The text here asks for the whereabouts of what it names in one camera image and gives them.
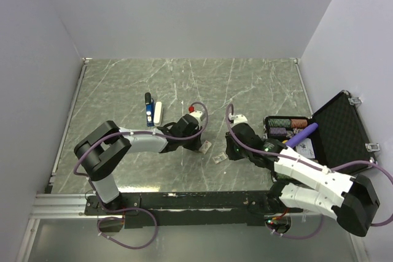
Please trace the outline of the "white stapler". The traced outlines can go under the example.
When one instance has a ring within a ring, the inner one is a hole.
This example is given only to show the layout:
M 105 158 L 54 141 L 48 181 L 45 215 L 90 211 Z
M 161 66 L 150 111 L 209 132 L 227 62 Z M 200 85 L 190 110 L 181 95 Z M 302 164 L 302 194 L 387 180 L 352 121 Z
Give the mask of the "white stapler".
M 162 116 L 163 116 L 163 104 L 161 101 L 157 101 L 155 103 L 155 108 L 154 108 L 154 126 L 160 126 L 161 121 L 162 121 Z

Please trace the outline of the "blue stapler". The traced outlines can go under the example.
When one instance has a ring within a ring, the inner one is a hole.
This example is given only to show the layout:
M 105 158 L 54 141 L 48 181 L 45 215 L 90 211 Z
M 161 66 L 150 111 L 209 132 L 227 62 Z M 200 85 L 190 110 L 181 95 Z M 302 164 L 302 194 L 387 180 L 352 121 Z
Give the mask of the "blue stapler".
M 154 126 L 154 99 L 150 92 L 146 92 L 144 95 L 145 108 L 146 108 L 146 125 L 148 127 Z

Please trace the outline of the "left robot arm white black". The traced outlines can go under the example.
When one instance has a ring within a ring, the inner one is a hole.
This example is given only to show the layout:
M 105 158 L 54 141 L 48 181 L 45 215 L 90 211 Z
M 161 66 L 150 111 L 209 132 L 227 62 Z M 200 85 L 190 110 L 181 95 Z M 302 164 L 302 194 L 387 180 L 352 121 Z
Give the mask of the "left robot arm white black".
M 114 214 L 123 209 L 125 203 L 112 173 L 126 154 L 169 153 L 179 147 L 197 152 L 206 126 L 206 114 L 198 110 L 150 131 L 120 128 L 109 120 L 80 141 L 74 147 L 74 154 L 78 165 L 85 170 L 84 176 L 100 197 L 100 208 Z

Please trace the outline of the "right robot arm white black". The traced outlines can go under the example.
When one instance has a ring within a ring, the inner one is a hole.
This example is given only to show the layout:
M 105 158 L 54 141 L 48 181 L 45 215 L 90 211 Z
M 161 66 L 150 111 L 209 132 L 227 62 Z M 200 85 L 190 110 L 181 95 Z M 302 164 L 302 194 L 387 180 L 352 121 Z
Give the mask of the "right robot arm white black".
M 298 208 L 330 217 L 347 232 L 366 236 L 380 201 L 371 180 L 342 174 L 317 164 L 276 139 L 261 139 L 246 121 L 227 120 L 229 160 L 247 159 L 259 168 L 288 176 L 268 196 L 276 212 Z

